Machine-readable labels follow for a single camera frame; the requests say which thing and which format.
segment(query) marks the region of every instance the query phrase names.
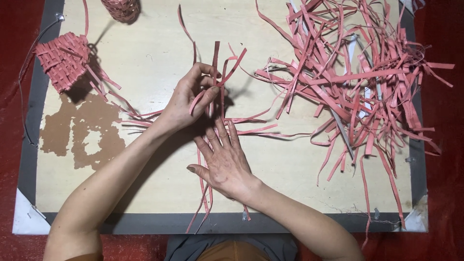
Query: gray pants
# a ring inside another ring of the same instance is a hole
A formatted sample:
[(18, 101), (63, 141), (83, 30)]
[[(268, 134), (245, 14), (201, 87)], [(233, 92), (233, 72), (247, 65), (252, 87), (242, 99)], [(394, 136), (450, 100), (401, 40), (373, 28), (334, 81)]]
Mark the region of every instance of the gray pants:
[(250, 243), (272, 261), (294, 261), (298, 251), (291, 234), (171, 235), (164, 261), (195, 261), (207, 248), (233, 240)]

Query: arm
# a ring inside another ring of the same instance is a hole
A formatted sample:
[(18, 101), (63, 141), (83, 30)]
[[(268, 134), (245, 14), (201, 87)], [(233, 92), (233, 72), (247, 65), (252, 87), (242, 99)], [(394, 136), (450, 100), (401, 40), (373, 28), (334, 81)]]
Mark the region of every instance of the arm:
[(201, 137), (194, 139), (209, 169), (191, 164), (190, 171), (225, 196), (273, 218), (323, 259), (364, 260), (356, 240), (337, 222), (273, 190), (250, 172), (232, 122), (228, 123), (230, 138), (221, 120), (216, 121), (216, 127), (222, 145), (213, 129), (206, 130), (213, 151)]
[(196, 63), (176, 86), (168, 105), (157, 120), (108, 164), (80, 184), (67, 198), (54, 220), (45, 247), (45, 261), (63, 261), (83, 254), (101, 253), (99, 226), (112, 212), (154, 151), (173, 133), (192, 124), (219, 92), (209, 88), (188, 109), (200, 86), (208, 88), (213, 67)]

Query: forearm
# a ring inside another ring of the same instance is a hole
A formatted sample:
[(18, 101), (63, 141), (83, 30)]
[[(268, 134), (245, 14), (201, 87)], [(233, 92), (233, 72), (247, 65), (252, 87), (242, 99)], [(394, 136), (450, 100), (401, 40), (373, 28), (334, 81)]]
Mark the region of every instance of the forearm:
[(356, 240), (340, 224), (263, 183), (248, 205), (282, 224), (323, 259), (364, 260)]
[(140, 174), (154, 151), (172, 132), (163, 126), (163, 122), (155, 121), (118, 156), (71, 193), (53, 226), (68, 232), (96, 230)]

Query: red background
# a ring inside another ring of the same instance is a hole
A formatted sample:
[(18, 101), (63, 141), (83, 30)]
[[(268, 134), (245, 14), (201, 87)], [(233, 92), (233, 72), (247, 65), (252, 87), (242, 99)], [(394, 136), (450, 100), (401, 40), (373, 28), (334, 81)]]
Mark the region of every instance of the red background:
[[(39, 33), (43, 6), (44, 0), (23, 0), (2, 1), (0, 8), (0, 261), (39, 261), (45, 247), (46, 236), (11, 234), (23, 135), (18, 73)], [(437, 69), (453, 88), (429, 76), (422, 85), (424, 125), (436, 128), (429, 136), (443, 148), (440, 157), (426, 156), (430, 232), (372, 233), (364, 251), (368, 260), (459, 260), (464, 256), (464, 74), (459, 59), (464, 57), (463, 11), (461, 0), (428, 0), (415, 19), (417, 41), (432, 45), (426, 59), (456, 64), (453, 71)], [(22, 82), (25, 101), (31, 76), (29, 70)], [(362, 244), (364, 234), (354, 236)], [(160, 261), (166, 251), (164, 235), (102, 238), (106, 260)], [(305, 247), (300, 250), (300, 260), (318, 260)]]

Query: fingernail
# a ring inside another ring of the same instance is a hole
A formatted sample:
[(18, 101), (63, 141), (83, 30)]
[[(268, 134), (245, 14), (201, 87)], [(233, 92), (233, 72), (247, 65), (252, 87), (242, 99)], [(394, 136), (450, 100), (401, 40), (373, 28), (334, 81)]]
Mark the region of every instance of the fingernail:
[(219, 93), (220, 90), (221, 90), (221, 88), (219, 86), (214, 86), (212, 88), (212, 91), (215, 92), (215, 93)]

